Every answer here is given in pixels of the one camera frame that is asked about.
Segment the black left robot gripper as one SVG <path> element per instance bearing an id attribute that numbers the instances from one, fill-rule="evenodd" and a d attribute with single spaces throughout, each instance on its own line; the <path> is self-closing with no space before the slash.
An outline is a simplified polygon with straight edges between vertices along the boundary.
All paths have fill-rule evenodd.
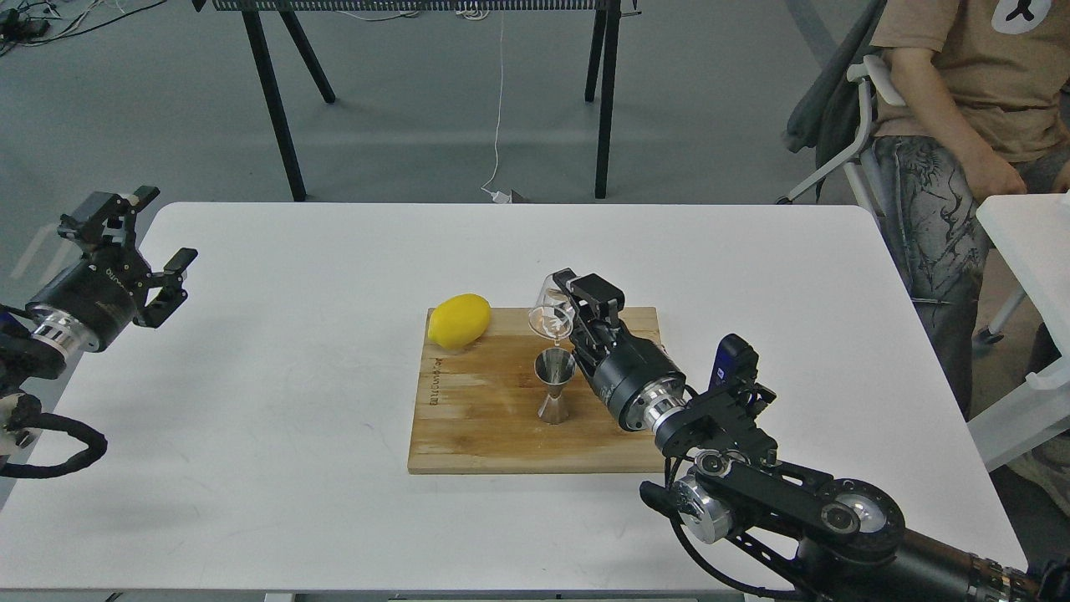
<path id="1" fill-rule="evenodd" d="M 80 262 L 43 285 L 26 305 L 39 323 L 54 317 L 77 321 L 85 350 L 114 343 L 127 325 L 160 325 L 188 298 L 186 271 L 198 251 L 181 247 L 160 272 L 150 271 L 136 248 L 136 217 L 160 195 L 141 186 L 127 195 L 92 192 L 73 214 L 62 214 L 57 234 L 83 251 Z"/>

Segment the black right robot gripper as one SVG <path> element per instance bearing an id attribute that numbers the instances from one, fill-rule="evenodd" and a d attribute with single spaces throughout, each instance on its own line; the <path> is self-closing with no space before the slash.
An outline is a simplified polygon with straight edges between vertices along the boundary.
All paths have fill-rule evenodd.
<path id="1" fill-rule="evenodd" d="M 611 416 L 626 431 L 652 428 L 658 401 L 681 406 L 685 377 L 653 340 L 639 338 L 620 319 L 622 290 L 596 273 L 577 277 L 572 269 L 552 274 L 574 313 L 570 339 L 577 365 Z"/>

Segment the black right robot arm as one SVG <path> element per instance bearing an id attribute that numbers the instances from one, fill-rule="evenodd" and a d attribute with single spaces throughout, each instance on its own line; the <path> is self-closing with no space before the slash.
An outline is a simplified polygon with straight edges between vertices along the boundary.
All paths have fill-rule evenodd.
<path id="1" fill-rule="evenodd" d="M 597 274 L 549 275 L 574 361 L 624 431 L 649 431 L 664 482 L 639 498 L 668 519 L 712 578 L 780 601 L 1066 601 L 1067 561 L 1038 576 L 910 530 L 883 489 L 779 460 L 756 426 L 775 393 L 738 335 L 720 340 L 698 393 L 620 317 L 625 294 Z"/>

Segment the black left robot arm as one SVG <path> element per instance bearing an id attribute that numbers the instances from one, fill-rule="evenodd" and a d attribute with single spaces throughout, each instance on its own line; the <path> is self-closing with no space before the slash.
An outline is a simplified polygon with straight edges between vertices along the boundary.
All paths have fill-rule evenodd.
<path id="1" fill-rule="evenodd" d="M 136 245 L 136 218 L 157 198 L 141 186 L 127 195 L 96 191 L 61 216 L 60 237 L 80 248 L 77 263 L 43 285 L 22 309 L 3 305 L 3 476 L 50 479 L 83 470 L 108 448 L 100 431 L 44 411 L 39 397 L 24 391 L 26 380 L 57 380 L 76 352 L 111 346 L 127 325 L 158 328 L 187 299 L 185 273 L 197 257 L 183 247 L 163 271 L 152 271 Z M 10 457 L 42 431 L 83 442 L 85 449 L 52 466 L 15 464 Z"/>

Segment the person's right hand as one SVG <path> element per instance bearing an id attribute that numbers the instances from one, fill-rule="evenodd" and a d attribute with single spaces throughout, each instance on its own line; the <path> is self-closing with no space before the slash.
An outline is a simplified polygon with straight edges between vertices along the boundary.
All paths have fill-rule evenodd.
<path id="1" fill-rule="evenodd" d="M 962 163 L 970 194 L 978 203 L 992 196 L 1027 194 L 1027 184 L 1017 168 L 991 148 L 982 148 Z"/>

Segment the person's left hand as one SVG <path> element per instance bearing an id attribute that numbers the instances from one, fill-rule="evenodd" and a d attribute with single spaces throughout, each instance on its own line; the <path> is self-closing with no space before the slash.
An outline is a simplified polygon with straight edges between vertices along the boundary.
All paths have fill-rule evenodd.
<path id="1" fill-rule="evenodd" d="M 1063 194 L 1070 190 L 1070 161 L 1063 164 L 1057 175 L 1053 179 L 1051 192 Z"/>

